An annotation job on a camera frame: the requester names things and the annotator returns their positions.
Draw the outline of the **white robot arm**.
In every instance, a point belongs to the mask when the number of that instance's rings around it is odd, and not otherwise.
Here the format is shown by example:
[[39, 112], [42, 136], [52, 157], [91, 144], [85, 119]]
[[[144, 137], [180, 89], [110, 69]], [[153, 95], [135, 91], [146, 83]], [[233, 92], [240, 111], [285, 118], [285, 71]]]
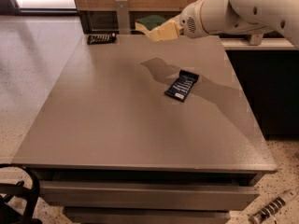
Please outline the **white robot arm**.
[[198, 0], [149, 32], [152, 41], [186, 35], [257, 35], [276, 31], [299, 49], [299, 0]]

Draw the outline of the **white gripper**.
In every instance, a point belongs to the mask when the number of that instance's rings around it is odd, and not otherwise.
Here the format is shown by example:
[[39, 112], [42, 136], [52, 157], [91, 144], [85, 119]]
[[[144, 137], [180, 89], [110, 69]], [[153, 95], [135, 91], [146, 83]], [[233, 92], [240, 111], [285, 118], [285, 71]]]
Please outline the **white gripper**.
[[208, 36], [201, 19], [202, 5], [203, 0], [187, 5], [179, 15], [179, 22], [182, 26], [174, 20], [166, 21], [149, 32], [149, 39], [151, 41], [178, 39], [182, 30], [183, 34], [189, 38]]

